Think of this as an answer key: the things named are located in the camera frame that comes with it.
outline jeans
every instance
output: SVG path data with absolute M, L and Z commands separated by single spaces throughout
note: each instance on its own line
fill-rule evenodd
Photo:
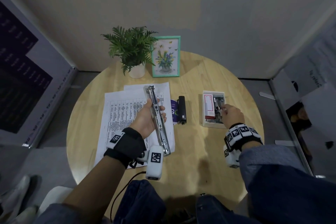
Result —
M 132 181 L 115 214 L 115 224 L 161 223 L 166 212 L 164 201 L 147 180 Z M 260 222 L 234 214 L 214 196 L 202 195 L 196 202 L 196 217 L 199 224 L 260 224 Z

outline stack of paper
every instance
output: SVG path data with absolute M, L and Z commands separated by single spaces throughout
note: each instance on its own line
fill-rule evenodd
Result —
M 105 93 L 105 102 L 103 116 L 101 119 L 100 134 L 97 146 L 95 165 L 103 158 L 107 149 L 107 143 L 115 135 L 116 131 L 121 131 L 128 127 L 135 119 L 138 111 L 147 102 L 144 91 L 145 86 L 153 84 L 125 85 L 124 91 Z M 166 133 L 171 152 L 175 151 L 175 138 L 173 128 L 173 118 L 170 103 L 169 83 L 154 84 L 157 97 L 160 99 L 159 104 L 166 107 L 167 121 L 165 123 Z M 145 139 L 147 150 L 152 145 L 159 145 L 156 132 L 151 133 Z

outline wooden tabletop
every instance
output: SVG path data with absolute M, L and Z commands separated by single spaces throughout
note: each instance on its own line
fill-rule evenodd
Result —
M 200 193 L 215 195 L 232 209 L 246 195 L 239 169 L 225 164 L 223 153 L 226 129 L 202 126 L 203 90 L 225 92 L 226 102 L 241 109 L 245 122 L 264 138 L 258 108 L 245 86 L 225 67 L 198 54 L 181 51 L 180 77 L 153 78 L 146 68 L 143 78 L 123 75 L 120 62 L 101 72 L 77 100 L 68 125 L 66 151 L 73 177 L 79 183 L 93 168 L 102 120 L 104 93 L 121 91 L 124 85 L 169 82 L 171 99 L 185 96 L 187 124 L 174 125 L 175 152 L 164 159 L 162 178 L 150 181 L 168 205 L 193 204 Z M 116 194 L 145 167 L 126 170 Z M 145 179 L 144 175 L 136 179 Z M 113 216 L 123 193 L 113 207 Z

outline white wall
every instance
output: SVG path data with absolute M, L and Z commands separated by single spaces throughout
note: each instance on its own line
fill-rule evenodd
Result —
M 145 25 L 158 35 L 181 35 L 181 50 L 211 58 L 241 78 L 275 75 L 316 27 L 328 8 L 321 9 L 322 1 L 23 0 L 80 70 L 102 71 L 115 62 L 100 34 L 117 25 Z

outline white shoe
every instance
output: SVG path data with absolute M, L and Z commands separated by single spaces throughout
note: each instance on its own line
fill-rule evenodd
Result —
M 31 206 L 20 213 L 13 221 L 8 224 L 32 224 L 35 220 L 37 207 Z
M 2 199 L 3 213 L 0 216 L 0 223 L 11 222 L 20 211 L 20 207 L 29 188 L 30 177 L 23 176 L 16 187 L 8 191 Z

